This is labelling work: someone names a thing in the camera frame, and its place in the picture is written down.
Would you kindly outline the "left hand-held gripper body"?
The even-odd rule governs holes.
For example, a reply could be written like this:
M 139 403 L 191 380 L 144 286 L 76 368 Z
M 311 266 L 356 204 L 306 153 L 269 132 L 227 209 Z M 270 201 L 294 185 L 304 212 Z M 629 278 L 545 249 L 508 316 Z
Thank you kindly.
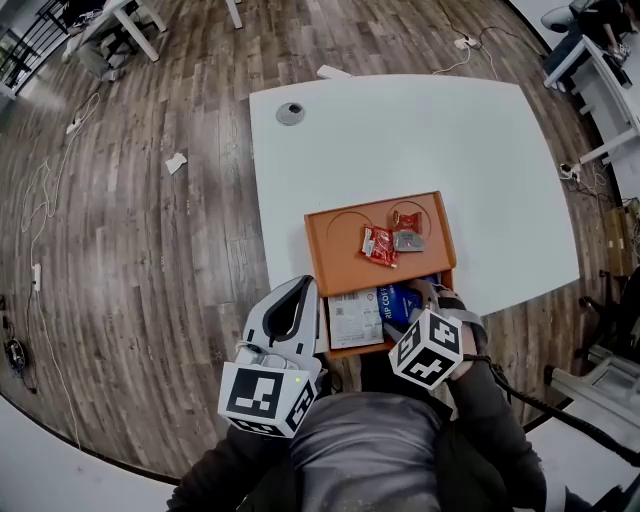
M 223 366 L 218 414 L 247 433 L 292 438 L 317 397 L 322 372 L 313 355 L 240 342 Z

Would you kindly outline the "blue packet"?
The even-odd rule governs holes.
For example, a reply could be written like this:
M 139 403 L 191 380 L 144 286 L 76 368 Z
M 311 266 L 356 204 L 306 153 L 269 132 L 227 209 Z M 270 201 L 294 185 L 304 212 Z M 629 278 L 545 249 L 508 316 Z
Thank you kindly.
M 409 325 L 412 312 L 423 308 L 420 293 L 404 283 L 377 288 L 379 314 L 385 323 Z

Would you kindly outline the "white paper packet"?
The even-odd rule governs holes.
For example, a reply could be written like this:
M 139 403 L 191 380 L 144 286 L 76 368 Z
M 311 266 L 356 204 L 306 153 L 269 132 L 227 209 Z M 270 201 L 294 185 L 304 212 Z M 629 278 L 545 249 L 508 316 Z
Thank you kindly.
M 328 298 L 330 346 L 349 349 L 384 342 L 377 289 L 348 292 Z

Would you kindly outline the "red packet white label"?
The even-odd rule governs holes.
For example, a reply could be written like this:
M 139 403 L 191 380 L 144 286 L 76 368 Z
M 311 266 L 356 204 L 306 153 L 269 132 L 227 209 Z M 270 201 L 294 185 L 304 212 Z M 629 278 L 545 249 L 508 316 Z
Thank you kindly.
M 365 224 L 361 253 L 373 263 L 390 268 L 397 267 L 397 251 L 390 229 Z

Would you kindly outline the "dark red foil packet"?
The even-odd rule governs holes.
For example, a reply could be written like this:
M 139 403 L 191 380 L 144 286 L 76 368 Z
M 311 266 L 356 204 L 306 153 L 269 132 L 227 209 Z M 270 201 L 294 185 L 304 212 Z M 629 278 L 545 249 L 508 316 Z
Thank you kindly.
M 396 232 L 409 231 L 418 235 L 422 234 L 422 213 L 403 214 L 395 210 L 392 215 L 391 230 Z

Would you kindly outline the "person's right forearm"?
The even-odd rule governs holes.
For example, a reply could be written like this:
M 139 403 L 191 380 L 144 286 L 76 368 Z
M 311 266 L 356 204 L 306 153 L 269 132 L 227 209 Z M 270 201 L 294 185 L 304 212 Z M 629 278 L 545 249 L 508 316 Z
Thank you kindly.
M 541 459 L 485 361 L 449 382 L 457 419 L 436 443 L 442 512 L 544 512 Z

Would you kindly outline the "person's left forearm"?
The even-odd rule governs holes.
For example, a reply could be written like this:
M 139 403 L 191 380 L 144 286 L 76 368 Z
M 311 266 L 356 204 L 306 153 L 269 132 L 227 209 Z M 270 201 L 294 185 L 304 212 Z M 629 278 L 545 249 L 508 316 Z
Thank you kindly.
M 167 501 L 167 512 L 299 511 L 290 441 L 234 426 L 182 477 Z

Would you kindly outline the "person's right leg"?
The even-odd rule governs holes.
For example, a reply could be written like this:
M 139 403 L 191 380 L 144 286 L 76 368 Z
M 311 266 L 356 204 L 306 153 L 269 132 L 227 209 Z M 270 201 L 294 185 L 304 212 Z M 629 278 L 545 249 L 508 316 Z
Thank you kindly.
M 400 394 L 401 389 L 388 357 L 388 353 L 375 352 L 360 355 L 362 392 Z

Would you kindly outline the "person's left leg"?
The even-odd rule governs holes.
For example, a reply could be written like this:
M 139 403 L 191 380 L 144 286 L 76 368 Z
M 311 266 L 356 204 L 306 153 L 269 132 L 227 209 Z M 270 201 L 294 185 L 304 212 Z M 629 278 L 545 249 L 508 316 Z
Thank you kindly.
M 324 370 L 319 380 L 318 397 L 323 398 L 344 392 L 343 380 L 341 375 L 333 370 Z

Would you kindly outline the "person's grey shirt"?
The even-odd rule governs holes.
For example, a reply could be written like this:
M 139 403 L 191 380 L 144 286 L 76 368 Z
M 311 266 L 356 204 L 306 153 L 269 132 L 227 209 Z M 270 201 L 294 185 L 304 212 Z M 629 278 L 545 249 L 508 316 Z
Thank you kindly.
M 441 426 L 429 405 L 402 395 L 316 401 L 290 445 L 301 512 L 440 512 Z

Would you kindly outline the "large white table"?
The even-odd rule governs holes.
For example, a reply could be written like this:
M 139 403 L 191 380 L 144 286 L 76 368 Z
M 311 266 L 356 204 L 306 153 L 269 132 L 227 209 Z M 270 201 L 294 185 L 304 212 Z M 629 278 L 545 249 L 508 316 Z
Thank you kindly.
M 306 115 L 276 120 L 285 103 Z M 269 282 L 312 269 L 308 213 L 438 191 L 457 257 L 454 285 L 487 315 L 576 281 L 569 210 L 521 89 L 483 79 L 376 75 L 249 98 Z

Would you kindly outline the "white equipment stand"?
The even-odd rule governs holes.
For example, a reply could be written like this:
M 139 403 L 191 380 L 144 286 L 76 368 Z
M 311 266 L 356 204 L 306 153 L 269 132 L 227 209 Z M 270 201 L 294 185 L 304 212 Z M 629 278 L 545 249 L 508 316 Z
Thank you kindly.
M 583 376 L 547 365 L 545 384 L 574 401 L 589 401 L 601 407 L 611 402 L 640 414 L 640 363 L 600 345 L 589 349 L 586 362 L 592 368 Z

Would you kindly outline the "cardboard box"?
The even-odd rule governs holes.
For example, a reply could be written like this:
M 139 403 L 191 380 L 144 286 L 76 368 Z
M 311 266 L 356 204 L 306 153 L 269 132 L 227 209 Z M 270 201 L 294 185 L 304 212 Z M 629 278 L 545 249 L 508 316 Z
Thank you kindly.
M 608 271 L 630 277 L 640 266 L 640 200 L 610 209 L 604 214 Z

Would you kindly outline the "white backpack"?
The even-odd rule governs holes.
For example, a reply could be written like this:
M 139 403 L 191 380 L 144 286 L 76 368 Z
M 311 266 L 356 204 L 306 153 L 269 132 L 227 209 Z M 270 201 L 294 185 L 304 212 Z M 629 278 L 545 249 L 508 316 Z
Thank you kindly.
M 570 6 L 557 7 L 545 13 L 540 22 L 547 30 L 564 34 L 575 23 L 574 11 Z

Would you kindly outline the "black metal railing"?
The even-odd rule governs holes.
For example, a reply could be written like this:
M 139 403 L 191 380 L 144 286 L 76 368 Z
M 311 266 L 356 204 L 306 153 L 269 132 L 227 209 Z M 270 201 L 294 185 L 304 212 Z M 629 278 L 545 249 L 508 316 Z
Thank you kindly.
M 68 38 L 66 0 L 0 0 L 0 83 L 15 95 Z

